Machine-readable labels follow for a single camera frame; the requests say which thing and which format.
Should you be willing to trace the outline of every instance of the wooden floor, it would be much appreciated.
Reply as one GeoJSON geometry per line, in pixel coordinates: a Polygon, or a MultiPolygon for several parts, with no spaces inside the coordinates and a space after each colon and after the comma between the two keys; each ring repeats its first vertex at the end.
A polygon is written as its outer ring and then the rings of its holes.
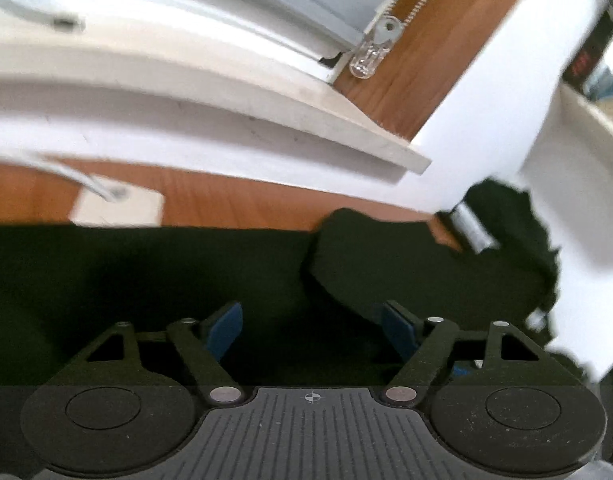
{"type": "MultiPolygon", "coordinates": [[[[162,224],[167,226],[313,230],[334,210],[348,207],[385,221],[426,221],[436,240],[457,247],[436,217],[392,205],[170,168],[65,162],[88,173],[158,190],[165,197],[162,224]]],[[[79,189],[79,184],[58,176],[0,165],[0,222],[68,222],[79,189]]]]}

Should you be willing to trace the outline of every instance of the white shelf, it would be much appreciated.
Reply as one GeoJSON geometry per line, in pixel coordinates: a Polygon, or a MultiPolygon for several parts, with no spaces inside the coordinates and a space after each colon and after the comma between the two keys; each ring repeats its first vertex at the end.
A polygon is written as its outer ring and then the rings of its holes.
{"type": "Polygon", "coordinates": [[[282,124],[422,174],[430,160],[330,85],[245,48],[154,23],[87,17],[56,32],[0,10],[0,80],[124,89],[282,124]]]}

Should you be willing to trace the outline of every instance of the blue gripper pad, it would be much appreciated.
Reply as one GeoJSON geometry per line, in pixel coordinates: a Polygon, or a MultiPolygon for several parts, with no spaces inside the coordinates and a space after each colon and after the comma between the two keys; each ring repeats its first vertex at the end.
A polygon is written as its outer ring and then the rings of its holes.
{"type": "Polygon", "coordinates": [[[216,361],[220,361],[242,332],[244,317],[240,303],[229,303],[202,322],[205,347],[216,361]]]}
{"type": "Polygon", "coordinates": [[[415,327],[387,304],[382,309],[382,330],[406,363],[418,349],[415,327]]]}

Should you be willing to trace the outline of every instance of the crosshair marking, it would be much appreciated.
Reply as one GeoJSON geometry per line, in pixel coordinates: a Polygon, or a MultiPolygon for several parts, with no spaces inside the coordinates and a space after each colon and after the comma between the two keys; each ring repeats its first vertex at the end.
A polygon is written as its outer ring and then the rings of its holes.
{"type": "Polygon", "coordinates": [[[308,400],[311,404],[313,404],[314,402],[317,402],[320,399],[324,399],[323,396],[321,396],[320,394],[316,394],[315,392],[306,394],[303,398],[308,400]]]}

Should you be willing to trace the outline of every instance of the dark green fabric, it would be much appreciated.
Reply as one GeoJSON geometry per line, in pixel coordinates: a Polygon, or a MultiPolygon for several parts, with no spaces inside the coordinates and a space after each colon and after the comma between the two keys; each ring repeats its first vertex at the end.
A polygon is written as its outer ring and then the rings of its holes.
{"type": "Polygon", "coordinates": [[[500,242],[504,258],[542,275],[547,290],[540,307],[549,311],[556,300],[559,251],[551,248],[549,232],[533,213],[529,193],[489,178],[472,186],[464,202],[500,242]]]}
{"type": "Polygon", "coordinates": [[[379,222],[339,210],[323,224],[309,271],[336,301],[378,322],[375,305],[395,300],[416,316],[440,316],[464,330],[491,321],[524,327],[552,289],[535,268],[504,251],[459,253],[436,244],[425,224],[379,222]]]}
{"type": "Polygon", "coordinates": [[[244,330],[222,363],[241,384],[384,384],[378,327],[312,304],[312,234],[0,226],[0,384],[41,384],[117,320],[163,330],[230,300],[244,330]]]}

